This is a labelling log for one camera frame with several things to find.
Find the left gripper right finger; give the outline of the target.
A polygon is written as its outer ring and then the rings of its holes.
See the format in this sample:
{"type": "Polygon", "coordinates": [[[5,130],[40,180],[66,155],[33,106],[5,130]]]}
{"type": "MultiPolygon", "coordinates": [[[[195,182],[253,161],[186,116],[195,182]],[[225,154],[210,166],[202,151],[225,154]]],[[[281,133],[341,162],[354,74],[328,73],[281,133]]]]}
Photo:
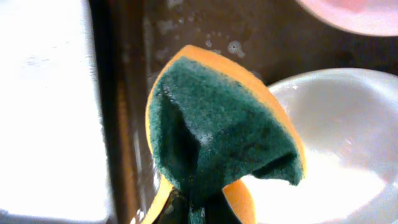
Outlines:
{"type": "Polygon", "coordinates": [[[205,204],[206,224],[241,224],[223,192],[211,196],[205,204]]]}

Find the yellow green sponge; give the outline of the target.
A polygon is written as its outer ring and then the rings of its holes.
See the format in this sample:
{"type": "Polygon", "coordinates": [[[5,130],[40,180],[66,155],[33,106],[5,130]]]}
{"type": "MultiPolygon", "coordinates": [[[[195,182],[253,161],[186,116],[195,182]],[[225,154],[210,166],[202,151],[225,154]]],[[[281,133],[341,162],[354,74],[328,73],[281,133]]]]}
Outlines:
{"type": "Polygon", "coordinates": [[[160,181],[144,223],[155,221],[173,189],[188,199],[190,223],[205,223],[206,201],[220,191],[241,223],[256,223],[244,176],[297,185],[307,174],[303,142],[263,82],[194,45],[155,80],[145,125],[160,181]]]}

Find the white plate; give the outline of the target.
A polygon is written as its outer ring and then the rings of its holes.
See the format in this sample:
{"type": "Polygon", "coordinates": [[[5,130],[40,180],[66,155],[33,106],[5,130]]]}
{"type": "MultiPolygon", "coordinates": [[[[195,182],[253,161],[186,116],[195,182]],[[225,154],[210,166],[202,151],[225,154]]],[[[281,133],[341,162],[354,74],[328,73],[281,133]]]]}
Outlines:
{"type": "Polygon", "coordinates": [[[259,223],[397,222],[397,77],[317,70],[272,84],[301,136],[308,174],[298,186],[244,178],[259,223]]]}

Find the pink plate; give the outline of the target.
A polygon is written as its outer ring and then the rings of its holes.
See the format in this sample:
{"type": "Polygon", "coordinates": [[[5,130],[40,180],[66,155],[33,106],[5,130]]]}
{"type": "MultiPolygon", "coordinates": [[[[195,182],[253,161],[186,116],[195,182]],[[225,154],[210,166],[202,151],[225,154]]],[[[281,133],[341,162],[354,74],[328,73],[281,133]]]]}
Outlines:
{"type": "Polygon", "coordinates": [[[397,0],[297,0],[318,20],[343,31],[380,37],[397,35],[397,0]]]}

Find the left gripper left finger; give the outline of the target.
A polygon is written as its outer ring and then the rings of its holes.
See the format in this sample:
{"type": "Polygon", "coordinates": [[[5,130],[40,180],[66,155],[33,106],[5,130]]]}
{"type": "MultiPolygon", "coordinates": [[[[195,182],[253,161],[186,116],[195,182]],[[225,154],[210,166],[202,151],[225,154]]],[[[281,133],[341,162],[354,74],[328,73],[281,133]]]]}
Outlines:
{"type": "Polygon", "coordinates": [[[189,224],[189,201],[179,190],[173,189],[153,224],[189,224]]]}

